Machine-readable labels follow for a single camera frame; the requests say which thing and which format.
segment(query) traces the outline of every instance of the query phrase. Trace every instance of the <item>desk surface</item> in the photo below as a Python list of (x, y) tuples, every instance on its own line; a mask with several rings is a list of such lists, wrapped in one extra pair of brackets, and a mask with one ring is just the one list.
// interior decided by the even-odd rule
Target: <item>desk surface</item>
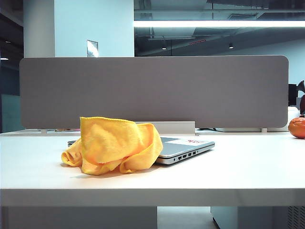
[(77, 138), (0, 135), (1, 204), (305, 205), (305, 140), (289, 133), (188, 136), (215, 141), (215, 147), (172, 166), (153, 165), (134, 174), (116, 170), (101, 176), (62, 164), (67, 141)]

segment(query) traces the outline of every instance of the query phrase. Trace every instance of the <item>floor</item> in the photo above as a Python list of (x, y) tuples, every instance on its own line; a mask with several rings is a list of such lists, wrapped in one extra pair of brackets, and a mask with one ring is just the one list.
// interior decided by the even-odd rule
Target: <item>floor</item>
[(210, 207), (158, 207), (158, 229), (217, 229)]

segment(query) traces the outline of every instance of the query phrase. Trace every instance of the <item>ceiling lamp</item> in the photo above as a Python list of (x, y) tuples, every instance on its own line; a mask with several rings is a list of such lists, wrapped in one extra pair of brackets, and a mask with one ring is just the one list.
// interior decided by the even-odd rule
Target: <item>ceiling lamp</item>
[(134, 27), (163, 28), (235, 28), (235, 27), (305, 27), (305, 21), (134, 21)]

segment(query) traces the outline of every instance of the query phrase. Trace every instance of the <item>laptop sticker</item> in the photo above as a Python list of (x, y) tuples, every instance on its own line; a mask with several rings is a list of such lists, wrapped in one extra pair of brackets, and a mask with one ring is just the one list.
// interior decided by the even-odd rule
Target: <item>laptop sticker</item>
[(201, 146), (206, 143), (209, 143), (208, 141), (200, 141), (200, 140), (193, 140), (193, 139), (177, 139), (173, 141), (169, 141), (166, 143), (171, 144), (180, 144), (180, 145), (187, 145), (187, 146)]

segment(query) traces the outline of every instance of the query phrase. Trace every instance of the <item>white column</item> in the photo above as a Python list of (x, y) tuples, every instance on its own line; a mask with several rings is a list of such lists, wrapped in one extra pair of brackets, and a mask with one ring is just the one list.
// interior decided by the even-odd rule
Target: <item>white column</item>
[(24, 0), (25, 57), (134, 56), (133, 0)]

